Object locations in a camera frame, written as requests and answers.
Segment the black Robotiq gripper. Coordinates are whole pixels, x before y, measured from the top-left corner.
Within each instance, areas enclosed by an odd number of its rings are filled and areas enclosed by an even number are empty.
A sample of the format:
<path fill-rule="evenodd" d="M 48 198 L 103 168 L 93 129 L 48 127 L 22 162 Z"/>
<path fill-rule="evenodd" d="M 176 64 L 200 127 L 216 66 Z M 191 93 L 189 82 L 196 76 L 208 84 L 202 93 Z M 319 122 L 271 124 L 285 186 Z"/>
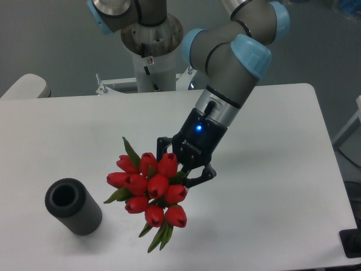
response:
<path fill-rule="evenodd" d="M 226 126 L 207 119 L 201 112 L 193 108 L 180 131 L 173 138 L 158 137 L 156 159 L 160 161 L 172 144 L 173 153 L 175 153 L 178 163 L 183 165 L 184 171 L 188 172 L 204 166 L 200 176 L 185 178 L 183 185 L 186 188 L 200 185 L 212 180 L 217 175 L 210 165 L 210 161 L 213 151 L 226 131 Z"/>

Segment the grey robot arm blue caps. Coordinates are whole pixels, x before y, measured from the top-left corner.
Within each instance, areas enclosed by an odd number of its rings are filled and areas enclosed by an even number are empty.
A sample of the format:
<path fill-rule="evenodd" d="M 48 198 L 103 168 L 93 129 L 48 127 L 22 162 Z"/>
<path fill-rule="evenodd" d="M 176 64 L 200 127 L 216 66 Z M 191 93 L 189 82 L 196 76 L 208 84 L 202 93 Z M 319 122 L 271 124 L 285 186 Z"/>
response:
<path fill-rule="evenodd" d="M 200 177 L 183 180 L 187 188 L 215 177 L 212 153 L 267 71 L 272 60 L 268 45 L 286 36 L 290 26 L 279 2 L 223 1 L 223 6 L 230 16 L 227 25 L 184 33 L 165 1 L 87 2 L 103 33 L 121 33 L 133 56 L 139 92 L 175 90 L 177 51 L 190 68 L 208 77 L 180 131 L 157 140 L 158 159 L 171 147 L 183 173 L 202 168 Z"/>

